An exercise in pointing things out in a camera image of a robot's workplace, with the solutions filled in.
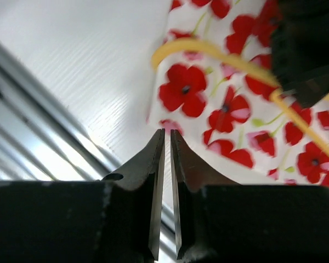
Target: blurry black object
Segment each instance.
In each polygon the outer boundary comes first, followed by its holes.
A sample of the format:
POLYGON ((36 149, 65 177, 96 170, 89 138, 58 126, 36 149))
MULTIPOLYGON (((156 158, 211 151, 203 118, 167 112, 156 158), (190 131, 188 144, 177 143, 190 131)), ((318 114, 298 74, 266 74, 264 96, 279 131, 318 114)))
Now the blurry black object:
POLYGON ((329 93, 329 0, 278 0, 272 71, 285 94, 311 107, 329 93))
MULTIPOLYGON (((164 130, 98 182, 0 182, 0 262, 153 263, 164 130)), ((241 186, 171 132, 182 262, 329 262, 329 189, 241 186)))

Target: floral fabric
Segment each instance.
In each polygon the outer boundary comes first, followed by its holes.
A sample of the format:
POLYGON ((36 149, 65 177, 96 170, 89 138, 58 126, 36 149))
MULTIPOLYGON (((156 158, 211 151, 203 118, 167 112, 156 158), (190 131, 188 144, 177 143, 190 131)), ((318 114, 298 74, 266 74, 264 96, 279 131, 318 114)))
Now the floral fabric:
MULTIPOLYGON (((275 0, 174 0, 164 42, 209 40, 270 68, 275 0)), ((269 100, 273 88, 206 54, 172 54, 158 67, 148 121, 284 184, 329 186, 329 158, 269 100)), ((329 102, 285 101, 329 143, 329 102)))

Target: white surface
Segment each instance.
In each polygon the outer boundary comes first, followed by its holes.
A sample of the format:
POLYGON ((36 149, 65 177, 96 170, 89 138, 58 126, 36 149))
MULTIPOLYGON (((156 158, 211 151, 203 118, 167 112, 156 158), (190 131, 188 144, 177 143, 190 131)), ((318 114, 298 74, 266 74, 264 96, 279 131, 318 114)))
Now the white surface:
MULTIPOLYGON (((155 131, 145 123, 154 84, 150 58, 162 43, 170 4, 1 0, 0 42, 125 162, 155 131)), ((163 200, 172 207, 166 141, 163 200)), ((214 154, 205 159, 237 181, 269 182, 214 154)))

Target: yellow cord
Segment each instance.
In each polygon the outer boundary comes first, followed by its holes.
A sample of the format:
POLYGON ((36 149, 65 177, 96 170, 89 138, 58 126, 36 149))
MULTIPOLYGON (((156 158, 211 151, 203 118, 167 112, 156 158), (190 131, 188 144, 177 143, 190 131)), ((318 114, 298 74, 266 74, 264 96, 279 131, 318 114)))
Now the yellow cord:
MULTIPOLYGON (((267 69, 261 68, 253 63, 244 61, 240 56, 236 54, 223 54, 219 47, 216 45, 203 40, 192 39, 192 38, 181 38, 171 42, 165 43, 159 47, 152 55, 151 64, 156 70, 163 59, 167 56, 180 52, 180 51, 192 51, 192 52, 204 52, 211 57, 220 60, 221 62, 228 64, 240 71, 245 71, 253 78, 270 85, 272 87, 280 87, 280 83, 276 77, 267 69)), ((271 95, 270 99, 280 107, 283 112, 295 123, 295 125, 304 133, 306 133, 314 143, 321 148, 325 154, 329 156, 329 145, 315 133, 308 124, 292 109, 289 108, 280 99, 281 90, 276 89, 271 95)), ((324 98, 329 101, 329 94, 324 98)))

